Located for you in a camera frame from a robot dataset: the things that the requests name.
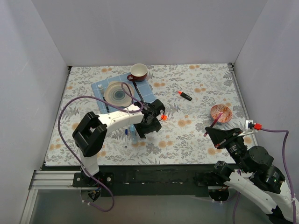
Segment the light blue highlighter cap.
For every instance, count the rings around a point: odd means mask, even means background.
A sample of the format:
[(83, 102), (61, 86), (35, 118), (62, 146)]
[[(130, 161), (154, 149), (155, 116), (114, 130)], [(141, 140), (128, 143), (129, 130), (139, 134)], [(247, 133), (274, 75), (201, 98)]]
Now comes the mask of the light blue highlighter cap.
[(135, 126), (134, 125), (130, 125), (130, 132), (135, 134), (136, 133), (136, 130), (135, 130)]

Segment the light blue highlighter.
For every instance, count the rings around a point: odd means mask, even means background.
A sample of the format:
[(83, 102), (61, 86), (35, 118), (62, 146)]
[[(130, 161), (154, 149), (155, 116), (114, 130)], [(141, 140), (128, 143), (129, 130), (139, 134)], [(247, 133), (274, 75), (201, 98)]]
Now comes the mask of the light blue highlighter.
[(136, 133), (131, 133), (131, 141), (133, 145), (136, 145), (138, 143)]

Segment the pink pen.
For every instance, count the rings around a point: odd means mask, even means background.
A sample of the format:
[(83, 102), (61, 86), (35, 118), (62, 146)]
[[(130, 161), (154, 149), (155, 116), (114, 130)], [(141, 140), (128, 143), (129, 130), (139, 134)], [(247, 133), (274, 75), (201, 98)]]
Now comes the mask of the pink pen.
[[(223, 112), (220, 112), (219, 114), (218, 114), (218, 116), (216, 117), (216, 119), (213, 121), (213, 123), (209, 126), (210, 128), (213, 128), (213, 126), (218, 122), (218, 120), (221, 118), (221, 116), (222, 116), (222, 114), (223, 114)], [(208, 135), (208, 132), (206, 131), (205, 133), (204, 133), (204, 137), (206, 137)]]

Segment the orange black highlighter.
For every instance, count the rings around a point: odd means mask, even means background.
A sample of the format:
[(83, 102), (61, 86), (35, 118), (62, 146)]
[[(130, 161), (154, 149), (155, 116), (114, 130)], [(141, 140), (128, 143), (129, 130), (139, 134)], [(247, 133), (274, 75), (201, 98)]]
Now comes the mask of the orange black highlighter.
[(178, 91), (179, 95), (185, 99), (187, 99), (188, 101), (192, 101), (192, 97), (190, 97), (189, 95), (185, 94), (182, 91)]

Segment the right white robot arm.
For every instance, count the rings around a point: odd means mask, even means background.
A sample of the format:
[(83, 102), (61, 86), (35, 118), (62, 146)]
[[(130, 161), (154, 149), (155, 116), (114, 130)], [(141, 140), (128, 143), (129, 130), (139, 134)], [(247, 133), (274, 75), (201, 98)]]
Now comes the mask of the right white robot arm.
[(217, 149), (226, 149), (236, 165), (249, 178), (241, 177), (224, 161), (218, 161), (210, 176), (216, 185), (229, 186), (255, 203), (273, 224), (297, 224), (299, 202), (295, 197), (288, 173), (282, 173), (272, 163), (274, 158), (261, 146), (248, 148), (244, 136), (261, 130), (259, 124), (249, 123), (246, 131), (239, 128), (205, 130)]

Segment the orange highlighter cap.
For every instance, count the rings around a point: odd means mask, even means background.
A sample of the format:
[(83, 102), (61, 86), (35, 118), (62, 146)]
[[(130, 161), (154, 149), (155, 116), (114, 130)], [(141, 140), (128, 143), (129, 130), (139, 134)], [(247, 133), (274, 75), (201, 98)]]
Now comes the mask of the orange highlighter cap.
[(161, 115), (161, 120), (167, 120), (167, 118), (168, 118), (167, 115), (164, 115), (164, 114)]

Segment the red patterned bowl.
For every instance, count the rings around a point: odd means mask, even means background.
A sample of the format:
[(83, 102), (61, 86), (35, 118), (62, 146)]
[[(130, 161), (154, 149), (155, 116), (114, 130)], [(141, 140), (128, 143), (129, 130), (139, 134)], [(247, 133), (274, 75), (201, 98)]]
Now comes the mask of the red patterned bowl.
[(221, 114), (217, 121), (219, 123), (228, 123), (233, 117), (232, 111), (222, 104), (214, 105), (210, 110), (210, 114), (213, 119), (216, 119)]

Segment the blue tiled placemat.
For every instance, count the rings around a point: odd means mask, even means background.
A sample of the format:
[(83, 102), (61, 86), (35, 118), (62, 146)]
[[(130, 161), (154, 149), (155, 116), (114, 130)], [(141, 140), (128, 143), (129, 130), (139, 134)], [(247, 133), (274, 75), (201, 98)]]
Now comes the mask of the blue tiled placemat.
[[(100, 99), (103, 99), (102, 98), (102, 95), (99, 91), (99, 88), (98, 88), (98, 85), (101, 84), (104, 88), (104, 90), (106, 90), (106, 88), (108, 87), (109, 83), (112, 82), (112, 81), (116, 81), (116, 82), (125, 82), (129, 85), (129, 87), (127, 86), (124, 86), (124, 88), (126, 89), (126, 91), (134, 94), (134, 97), (138, 100), (140, 100), (136, 90), (135, 90), (135, 87), (133, 85), (133, 83), (129, 80), (127, 80), (127, 76), (129, 74), (126, 73), (126, 74), (122, 74), (122, 75), (118, 75), (118, 76), (115, 76), (115, 77), (111, 77), (111, 78), (107, 78), (107, 79), (104, 79), (104, 80), (101, 80), (99, 82), (96, 82), (96, 83), (93, 83), (91, 84), (91, 87), (92, 87), (92, 90), (93, 90), (93, 93), (95, 95), (95, 97), (97, 98), (100, 98)], [(154, 96), (149, 84), (147, 83), (146, 80), (142, 81), (142, 82), (137, 82), (137, 87), (144, 99), (144, 102), (147, 102), (147, 103), (152, 103), (153, 101), (156, 100), (156, 97)]]

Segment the red and white cup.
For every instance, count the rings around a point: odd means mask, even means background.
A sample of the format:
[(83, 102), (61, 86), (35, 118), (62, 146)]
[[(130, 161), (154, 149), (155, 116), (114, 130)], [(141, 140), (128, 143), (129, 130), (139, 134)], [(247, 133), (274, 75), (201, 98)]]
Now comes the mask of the red and white cup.
[(146, 79), (147, 74), (147, 66), (142, 63), (137, 63), (131, 67), (130, 74), (127, 76), (127, 80), (132, 82), (142, 82)]

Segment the beige striped plate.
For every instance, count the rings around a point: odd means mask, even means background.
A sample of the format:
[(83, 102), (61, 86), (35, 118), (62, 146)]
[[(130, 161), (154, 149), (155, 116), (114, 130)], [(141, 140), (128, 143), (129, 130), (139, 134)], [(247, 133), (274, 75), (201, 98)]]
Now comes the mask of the beige striped plate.
[(117, 107), (128, 107), (132, 104), (132, 98), (123, 91), (121, 82), (110, 82), (104, 92), (104, 98)]

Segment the floral tablecloth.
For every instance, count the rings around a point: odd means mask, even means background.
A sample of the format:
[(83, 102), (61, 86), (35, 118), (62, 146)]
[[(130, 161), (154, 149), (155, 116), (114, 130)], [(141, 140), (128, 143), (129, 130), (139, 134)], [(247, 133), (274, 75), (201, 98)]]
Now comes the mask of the floral tablecloth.
[[(91, 84), (126, 74), (129, 66), (73, 67), (70, 69), (62, 106), (67, 106), (61, 128), (55, 128), (45, 158), (46, 166), (76, 166), (72, 133), (87, 112), (100, 112), (93, 99)], [(154, 96), (166, 108), (167, 120), (162, 121), (159, 132), (132, 144), (128, 135), (125, 148), (125, 130), (109, 134), (97, 155), (100, 165), (152, 165), (152, 164), (212, 164), (217, 161), (233, 163), (224, 149), (216, 149), (205, 127), (213, 119), (210, 110), (214, 105), (225, 105), (233, 114), (219, 129), (244, 128), (247, 118), (235, 78), (228, 64), (153, 65), (148, 67), (147, 83)], [(181, 97), (178, 91), (192, 97)]]

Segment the black handled knife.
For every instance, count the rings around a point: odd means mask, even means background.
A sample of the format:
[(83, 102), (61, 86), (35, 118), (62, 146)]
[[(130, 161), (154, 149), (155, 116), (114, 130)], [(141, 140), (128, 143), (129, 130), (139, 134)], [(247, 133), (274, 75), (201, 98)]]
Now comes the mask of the black handled knife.
[(142, 97), (142, 95), (141, 95), (141, 93), (140, 93), (140, 91), (139, 91), (139, 89), (138, 89), (138, 87), (137, 87), (136, 82), (133, 81), (132, 83), (133, 83), (133, 85), (134, 85), (134, 87), (135, 87), (135, 90), (136, 90), (136, 92), (137, 92), (137, 94), (138, 94), (138, 96), (139, 96), (139, 98), (140, 98), (140, 101), (144, 101), (144, 99), (143, 99), (143, 97)]

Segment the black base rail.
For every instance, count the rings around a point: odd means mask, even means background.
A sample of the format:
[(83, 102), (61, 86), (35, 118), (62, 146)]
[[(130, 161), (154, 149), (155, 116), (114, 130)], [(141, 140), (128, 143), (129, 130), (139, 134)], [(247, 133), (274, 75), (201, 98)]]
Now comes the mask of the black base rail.
[[(210, 190), (228, 187), (209, 177), (212, 164), (100, 166), (96, 179), (114, 196), (208, 196)], [(35, 171), (31, 189), (95, 190), (100, 185), (85, 177), (79, 167), (46, 167)]]

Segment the black handled fork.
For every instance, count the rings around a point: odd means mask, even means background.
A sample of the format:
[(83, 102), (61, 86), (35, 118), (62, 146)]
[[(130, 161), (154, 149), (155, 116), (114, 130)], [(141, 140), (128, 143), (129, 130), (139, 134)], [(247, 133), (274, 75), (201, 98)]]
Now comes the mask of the black handled fork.
[(105, 96), (104, 96), (104, 94), (105, 94), (104, 88), (103, 88), (103, 86), (102, 86), (101, 84), (98, 85), (98, 88), (99, 88), (99, 91), (100, 91), (100, 93), (101, 93), (101, 95), (102, 95), (102, 98), (103, 98), (103, 100), (104, 100), (104, 104), (105, 104), (107, 113), (110, 113), (108, 104), (107, 104), (106, 99), (105, 99)]

